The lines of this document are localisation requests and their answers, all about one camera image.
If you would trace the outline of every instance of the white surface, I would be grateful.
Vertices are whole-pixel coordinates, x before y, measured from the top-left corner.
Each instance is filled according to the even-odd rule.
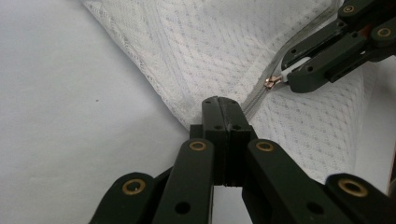
[[[87,223],[118,177],[158,175],[188,133],[79,1],[1,3],[0,223]],[[392,60],[381,74],[395,83]],[[364,140],[393,150],[390,87]],[[378,185],[380,157],[367,160]],[[214,223],[249,223],[239,189],[216,188]]]

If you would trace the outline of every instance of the zipper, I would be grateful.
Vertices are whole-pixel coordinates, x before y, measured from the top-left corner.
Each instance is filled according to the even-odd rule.
[[[335,14],[335,12],[337,12],[342,2],[343,1],[341,0],[332,1],[332,4],[326,10],[307,24],[276,53],[274,59],[262,72],[262,76],[259,78],[259,81],[253,88],[253,91],[249,94],[246,101],[241,104],[247,120],[253,118],[268,92],[276,91],[287,86],[287,84],[282,81],[282,75],[275,75],[275,72],[279,70],[278,67],[280,66],[280,62],[286,52],[296,43],[300,42],[304,37],[315,32],[320,25],[324,24],[326,21],[330,21],[330,18]]]

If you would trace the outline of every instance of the screw hole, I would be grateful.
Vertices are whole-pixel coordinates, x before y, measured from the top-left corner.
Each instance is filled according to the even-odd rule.
[[[191,210],[191,206],[189,203],[178,203],[175,206],[175,211],[181,215],[185,215],[189,213]]]
[[[308,208],[308,210],[316,215],[323,215],[324,214],[324,210],[322,208],[322,206],[320,206],[317,203],[308,203],[306,205],[306,208]]]
[[[346,183],[346,188],[350,189],[352,191],[355,191],[355,192],[360,192],[361,191],[361,189],[358,186],[356,186],[356,185],[354,185],[352,183]]]
[[[194,143],[194,144],[192,144],[192,146],[193,147],[202,147],[203,145],[202,145],[202,143]]]
[[[234,126],[233,126],[233,129],[235,129],[235,130],[240,130],[242,127],[241,126],[239,126],[239,125],[237,125],[237,124],[235,124]]]
[[[261,143],[261,144],[260,144],[260,147],[268,149],[268,148],[270,148],[271,146],[270,146],[268,143]]]
[[[140,183],[139,182],[132,182],[131,184],[129,184],[126,188],[130,191],[136,191],[138,189],[140,189]]]

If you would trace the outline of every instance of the textured mesh fabric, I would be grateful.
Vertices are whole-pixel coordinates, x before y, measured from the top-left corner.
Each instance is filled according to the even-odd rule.
[[[207,97],[243,105],[282,46],[336,6],[332,0],[82,2],[186,127],[200,123]],[[371,81],[357,71],[313,93],[271,92],[257,101],[250,122],[316,180],[351,172]]]

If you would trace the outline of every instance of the metal zipper slider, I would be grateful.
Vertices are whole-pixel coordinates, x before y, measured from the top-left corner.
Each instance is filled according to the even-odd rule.
[[[283,79],[282,75],[280,75],[278,77],[269,76],[267,79],[265,79],[264,87],[267,90],[271,90],[277,83],[282,82],[282,79]]]

